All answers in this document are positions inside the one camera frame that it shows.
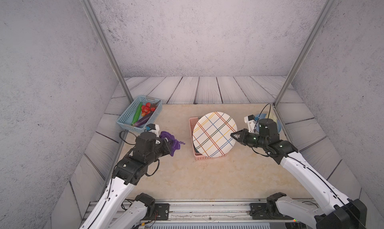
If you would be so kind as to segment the purple cloth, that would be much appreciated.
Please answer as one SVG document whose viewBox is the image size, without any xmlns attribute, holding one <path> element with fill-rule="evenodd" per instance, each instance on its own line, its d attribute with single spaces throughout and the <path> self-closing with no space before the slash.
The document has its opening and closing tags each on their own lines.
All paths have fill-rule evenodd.
<svg viewBox="0 0 384 229">
<path fill-rule="evenodd" d="M 161 139 L 166 139 L 170 144 L 171 144 L 171 148 L 170 148 L 170 155 L 171 157 L 174 156 L 175 152 L 177 150 L 180 150 L 181 149 L 181 145 L 185 145 L 184 142 L 181 142 L 181 141 L 178 141 L 174 135 L 172 135 L 171 133 L 169 132 L 166 132 L 166 131 L 162 131 L 160 133 L 160 138 Z"/>
</svg>

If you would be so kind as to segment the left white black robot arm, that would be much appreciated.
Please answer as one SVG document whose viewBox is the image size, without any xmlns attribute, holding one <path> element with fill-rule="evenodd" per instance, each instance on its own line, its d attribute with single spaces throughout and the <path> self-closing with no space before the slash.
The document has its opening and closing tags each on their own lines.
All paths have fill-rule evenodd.
<svg viewBox="0 0 384 229">
<path fill-rule="evenodd" d="M 134 201 L 117 219 L 114 215 L 143 176 L 148 167 L 163 156 L 173 156 L 180 143 L 167 132 L 153 130 L 136 137 L 133 147 L 116 164 L 111 179 L 97 205 L 81 225 L 82 229 L 133 229 L 145 218 L 154 220 L 155 199 L 145 193 Z"/>
</svg>

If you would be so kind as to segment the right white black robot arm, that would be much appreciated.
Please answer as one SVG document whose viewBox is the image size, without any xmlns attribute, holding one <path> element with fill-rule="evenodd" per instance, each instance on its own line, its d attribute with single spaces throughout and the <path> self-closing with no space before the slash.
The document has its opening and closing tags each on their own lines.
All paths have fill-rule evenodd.
<svg viewBox="0 0 384 229">
<path fill-rule="evenodd" d="M 359 199 L 352 200 L 320 175 L 289 141 L 280 139 L 277 123 L 261 119 L 257 134 L 248 129 L 231 133 L 241 145 L 264 150 L 264 157 L 272 158 L 291 173 L 317 202 L 316 207 L 300 203 L 284 193 L 267 198 L 266 213 L 273 219 L 287 216 L 312 229 L 364 229 L 367 207 Z"/>
</svg>

